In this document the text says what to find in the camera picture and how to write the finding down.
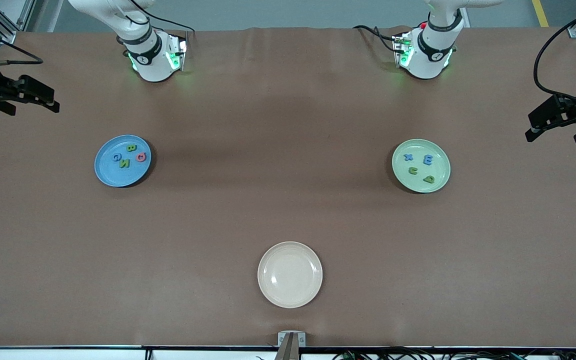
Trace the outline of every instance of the green led light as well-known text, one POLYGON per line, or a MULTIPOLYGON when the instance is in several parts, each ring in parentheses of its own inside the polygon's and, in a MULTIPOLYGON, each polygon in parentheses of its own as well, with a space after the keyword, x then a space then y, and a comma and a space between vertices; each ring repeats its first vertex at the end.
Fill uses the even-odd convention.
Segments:
POLYGON ((448 51, 448 55, 446 55, 446 61, 443 63, 443 67, 445 68, 446 66, 448 66, 448 62, 450 61, 450 55, 453 54, 453 50, 451 49, 450 51, 448 51))
POLYGON ((166 57, 168 59, 168 62, 170 63, 170 68, 172 68, 173 70, 179 69, 179 66, 180 66, 179 65, 179 56, 166 52, 166 57))
POLYGON ((137 70, 137 65, 135 65, 135 60, 133 60, 132 55, 130 55, 130 53, 128 53, 128 59, 130 59, 130 63, 132 64, 132 69, 135 71, 139 71, 137 70))
POLYGON ((401 55, 401 61, 400 61, 401 66, 408 66, 410 64, 410 59, 414 53, 415 49, 412 46, 407 48, 406 52, 404 52, 401 55))

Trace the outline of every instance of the green plate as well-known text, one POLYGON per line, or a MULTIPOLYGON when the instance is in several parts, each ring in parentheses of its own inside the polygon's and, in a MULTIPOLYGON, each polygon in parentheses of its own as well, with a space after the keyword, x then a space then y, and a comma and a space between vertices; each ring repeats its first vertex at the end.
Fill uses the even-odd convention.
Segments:
POLYGON ((402 142, 392 155, 392 171, 405 187, 420 193, 443 188, 450 178, 450 161, 437 144, 424 139, 402 142))

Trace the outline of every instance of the yellow floor line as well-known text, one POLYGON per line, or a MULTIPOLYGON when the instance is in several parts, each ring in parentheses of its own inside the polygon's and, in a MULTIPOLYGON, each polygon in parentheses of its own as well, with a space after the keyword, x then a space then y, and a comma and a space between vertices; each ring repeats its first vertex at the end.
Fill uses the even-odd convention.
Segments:
POLYGON ((542 28, 548 28, 548 20, 546 19, 546 13, 544 13, 542 2, 540 0, 532 0, 532 6, 534 7, 534 12, 537 14, 539 26, 542 28))

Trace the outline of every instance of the black cable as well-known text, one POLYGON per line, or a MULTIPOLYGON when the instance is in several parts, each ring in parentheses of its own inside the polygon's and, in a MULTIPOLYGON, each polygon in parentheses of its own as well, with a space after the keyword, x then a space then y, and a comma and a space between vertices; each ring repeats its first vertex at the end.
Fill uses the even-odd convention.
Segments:
POLYGON ((455 356, 464 355, 465 357, 459 357, 457 360, 479 360, 479 359, 492 359, 500 360, 505 357, 505 355, 493 355, 487 351, 479 352, 458 352, 453 353, 448 356, 448 360, 453 360, 455 356))
POLYGON ((139 5, 135 0, 130 0, 130 2, 133 3, 134 6, 137 7, 139 10, 141 10, 142 12, 144 12, 144 14, 150 16, 151 18, 154 18, 154 19, 157 19, 157 20, 161 20, 161 21, 165 21, 166 23, 170 23, 170 24, 172 24, 172 25, 177 25, 178 27, 186 28, 186 29, 188 29, 188 30, 190 30, 190 31, 192 31, 192 32, 195 32, 195 29, 193 29, 193 28, 190 27, 190 26, 183 25, 183 23, 178 23, 178 22, 174 22, 174 21, 171 21, 171 20, 167 20, 167 19, 165 19, 165 18, 160 18, 160 17, 158 17, 158 16, 155 16, 155 15, 149 13, 149 12, 146 11, 143 7, 141 7, 141 5, 139 5))
POLYGON ((524 358, 524 360, 526 358, 528 358, 530 355, 532 355, 535 351, 537 351, 537 348, 532 349, 529 353, 525 354, 524 356, 521 356, 522 358, 524 358))
POLYGON ((390 46, 388 46, 388 43, 386 43, 387 41, 393 41, 393 37, 397 37, 400 36, 402 34, 406 34, 408 31, 404 31, 404 32, 398 32, 396 34, 393 34, 391 36, 386 36, 383 35, 380 31, 378 27, 374 27, 374 28, 370 28, 367 27, 366 25, 357 25, 355 27, 353 27, 352 29, 363 29, 363 30, 368 30, 368 32, 370 32, 370 34, 373 34, 374 36, 376 36, 377 38, 379 38, 379 40, 381 41, 381 43, 386 47, 386 49, 392 51, 393 53, 397 53, 397 54, 403 54, 404 51, 403 50, 398 50, 396 48, 392 48, 390 46))
POLYGON ((368 30, 368 32, 370 32, 370 34, 373 34, 376 37, 381 37, 382 39, 385 40, 392 40, 392 37, 388 37, 385 35, 381 35, 381 34, 377 34, 377 32, 375 32, 375 30, 371 29, 370 27, 367 27, 366 25, 357 25, 355 27, 353 27, 352 29, 364 29, 364 30, 368 30))
POLYGON ((397 54, 403 54, 404 53, 404 50, 397 50, 396 48, 392 48, 392 47, 388 46, 388 44, 386 43, 386 40, 384 40, 384 36, 382 36, 382 33, 379 32, 379 29, 376 26, 374 27, 374 31, 377 33, 377 37, 379 37, 379 40, 386 47, 386 49, 392 51, 393 53, 397 53, 397 54))
POLYGON ((126 17, 126 19, 130 20, 131 23, 135 23, 137 25, 148 25, 148 23, 151 22, 151 19, 146 18, 146 22, 137 22, 135 20, 133 20, 132 18, 130 18, 130 16, 128 16, 127 14, 124 15, 126 17))
POLYGON ((11 43, 9 43, 8 41, 5 41, 4 39, 0 39, 0 43, 5 44, 6 46, 9 46, 10 48, 13 48, 14 50, 17 50, 18 52, 24 54, 24 55, 28 55, 28 57, 31 57, 32 59, 34 59, 34 61, 28 61, 28 60, 2 60, 5 63, 2 63, 0 65, 38 65, 38 64, 43 64, 44 60, 41 59, 41 57, 38 57, 36 55, 33 55, 32 53, 23 50, 23 48, 20 48, 18 46, 15 46, 11 43))
POLYGON ((543 44, 541 50, 539 50, 539 53, 537 53, 537 57, 534 60, 534 66, 532 68, 532 79, 534 80, 534 84, 537 85, 537 88, 539 88, 541 91, 547 93, 547 94, 551 94, 554 96, 560 96, 562 98, 567 98, 569 100, 575 101, 576 102, 576 96, 573 95, 569 95, 567 93, 563 93, 560 91, 554 91, 552 89, 549 89, 547 87, 545 87, 544 85, 541 84, 541 82, 539 82, 539 76, 538 76, 538 69, 539 69, 539 61, 542 59, 542 55, 544 54, 544 51, 546 51, 546 48, 548 48, 549 45, 551 45, 551 43, 553 43, 553 41, 555 40, 555 38, 557 36, 559 36, 559 34, 561 34, 562 32, 566 31, 566 29, 568 29, 569 27, 573 26, 576 23, 576 18, 574 18, 574 20, 572 20, 571 22, 567 23, 566 25, 563 25, 562 28, 560 28, 559 30, 557 30, 549 39, 548 41, 546 41, 546 43, 543 44))

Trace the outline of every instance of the blue plate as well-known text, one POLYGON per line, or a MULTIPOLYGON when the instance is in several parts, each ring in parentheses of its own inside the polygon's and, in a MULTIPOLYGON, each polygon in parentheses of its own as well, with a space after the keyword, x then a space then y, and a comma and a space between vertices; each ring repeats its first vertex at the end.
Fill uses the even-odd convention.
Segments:
POLYGON ((117 136, 96 153, 94 173, 109 187, 127 187, 146 175, 152 156, 151 147, 141 137, 117 136))

